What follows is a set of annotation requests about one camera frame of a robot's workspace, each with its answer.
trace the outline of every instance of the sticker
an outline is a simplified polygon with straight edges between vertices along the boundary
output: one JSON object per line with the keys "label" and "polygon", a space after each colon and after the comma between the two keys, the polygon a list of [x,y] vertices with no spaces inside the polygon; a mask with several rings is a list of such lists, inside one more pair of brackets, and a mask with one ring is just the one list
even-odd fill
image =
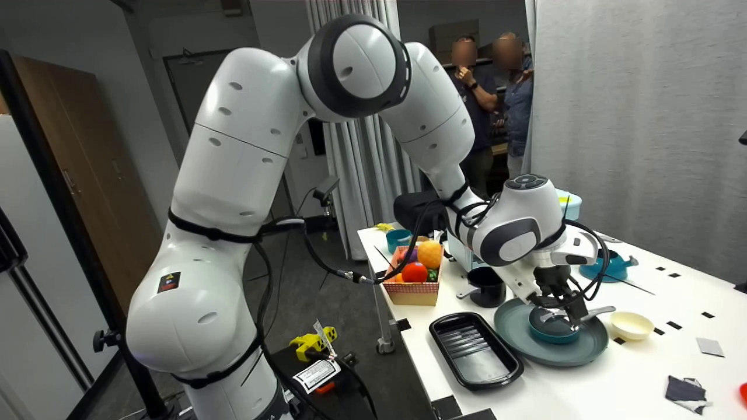
{"label": "sticker", "polygon": [[181,290],[181,279],[182,279],[181,270],[163,275],[162,283],[158,283],[158,295],[163,295],[169,290]]}

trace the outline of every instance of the table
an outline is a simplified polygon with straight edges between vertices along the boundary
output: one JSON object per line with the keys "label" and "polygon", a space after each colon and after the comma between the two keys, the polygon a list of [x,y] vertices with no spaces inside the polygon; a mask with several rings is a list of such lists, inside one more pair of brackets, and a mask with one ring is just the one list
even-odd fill
{"label": "table", "polygon": [[[363,230],[359,241],[367,251],[374,274],[388,268],[379,251],[385,235],[377,230]],[[605,283],[591,309],[616,305],[646,316],[661,332],[645,344],[609,342],[607,350],[582,368],[546,368],[525,363],[523,375],[506,391],[470,393],[451,374],[427,328],[448,312],[478,312],[493,325],[495,309],[478,309],[470,300],[464,270],[447,262],[439,274],[437,305],[394,305],[380,290],[394,321],[408,321],[402,332],[404,345],[413,359],[429,402],[456,398],[462,414],[490,408],[495,417],[692,417],[686,408],[667,402],[667,375],[695,378],[707,391],[702,417],[747,417],[739,400],[740,382],[747,382],[747,295],[732,283],[693,270],[666,258],[609,238],[609,251],[622,258],[635,258],[629,280],[646,287],[645,295],[629,286]],[[722,357],[701,354],[695,339],[722,344]]]}

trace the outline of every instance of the person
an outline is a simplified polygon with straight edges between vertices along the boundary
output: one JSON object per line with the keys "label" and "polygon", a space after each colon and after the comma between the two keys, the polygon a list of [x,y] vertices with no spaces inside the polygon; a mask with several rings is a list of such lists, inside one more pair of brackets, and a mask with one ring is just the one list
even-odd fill
{"label": "person", "polygon": [[525,44],[517,34],[502,34],[495,41],[495,55],[497,64],[509,72],[509,86],[502,94],[502,116],[509,146],[509,178],[517,178],[523,171],[523,156],[528,151],[531,135],[531,113],[534,91],[532,56],[525,51]]}
{"label": "person", "polygon": [[490,151],[490,113],[497,105],[495,81],[493,74],[477,72],[475,62],[475,41],[472,37],[458,37],[451,55],[456,71],[454,71],[454,84],[461,91],[467,113],[472,116],[475,126],[475,142],[472,151],[462,161],[462,174],[467,178],[467,184],[475,195],[488,198],[488,174],[493,168],[493,151]]}

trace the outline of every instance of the plate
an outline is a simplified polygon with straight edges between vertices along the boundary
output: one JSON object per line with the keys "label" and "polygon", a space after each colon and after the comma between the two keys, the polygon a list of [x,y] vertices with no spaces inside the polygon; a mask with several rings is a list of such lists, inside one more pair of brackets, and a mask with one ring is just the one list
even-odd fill
{"label": "plate", "polygon": [[505,339],[523,357],[553,368],[576,368],[591,365],[597,354],[605,352],[609,337],[597,318],[582,325],[580,342],[574,344],[538,344],[531,337],[532,309],[534,305],[525,305],[523,301],[511,300],[502,304],[493,318],[497,337]]}

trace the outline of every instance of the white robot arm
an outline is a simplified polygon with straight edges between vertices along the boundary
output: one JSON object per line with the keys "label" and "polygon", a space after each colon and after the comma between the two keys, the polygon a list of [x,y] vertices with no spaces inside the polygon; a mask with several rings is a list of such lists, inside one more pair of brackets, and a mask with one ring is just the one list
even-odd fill
{"label": "white robot arm", "polygon": [[343,17],[295,58],[235,49],[218,71],[176,182],[162,251],[132,300],[126,345],[147,368],[172,374],[202,420],[282,414],[282,387],[262,354],[242,300],[242,263],[268,217],[305,119],[380,115],[448,200],[454,234],[495,267],[517,296],[545,304],[532,268],[570,263],[586,238],[563,230],[553,184],[506,184],[499,200],[464,188],[470,115],[441,64],[377,22]]}

